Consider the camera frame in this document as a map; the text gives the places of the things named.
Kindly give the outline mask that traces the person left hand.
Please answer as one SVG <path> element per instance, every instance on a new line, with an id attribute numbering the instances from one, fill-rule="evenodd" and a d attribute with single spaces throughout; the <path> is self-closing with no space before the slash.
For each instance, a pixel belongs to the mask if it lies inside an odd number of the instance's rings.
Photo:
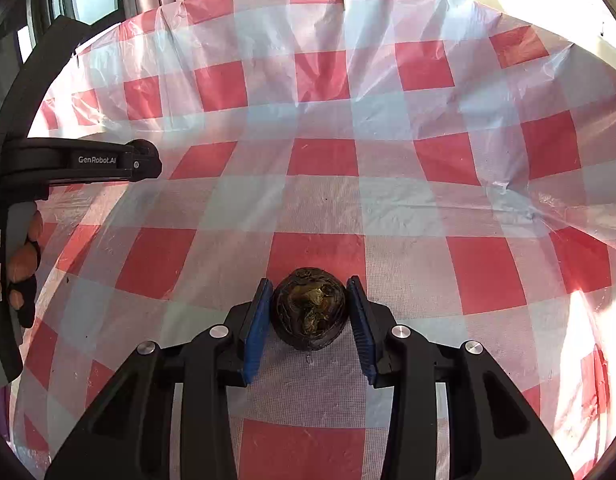
<path id="1" fill-rule="evenodd" d="M 33 244 L 38 241 L 43 231 L 43 218 L 40 211 L 35 211 L 28 229 L 28 241 L 19 247 L 12 255 L 7 267 L 8 279 L 12 283 L 19 283 L 30 278 L 38 268 L 38 253 Z"/>

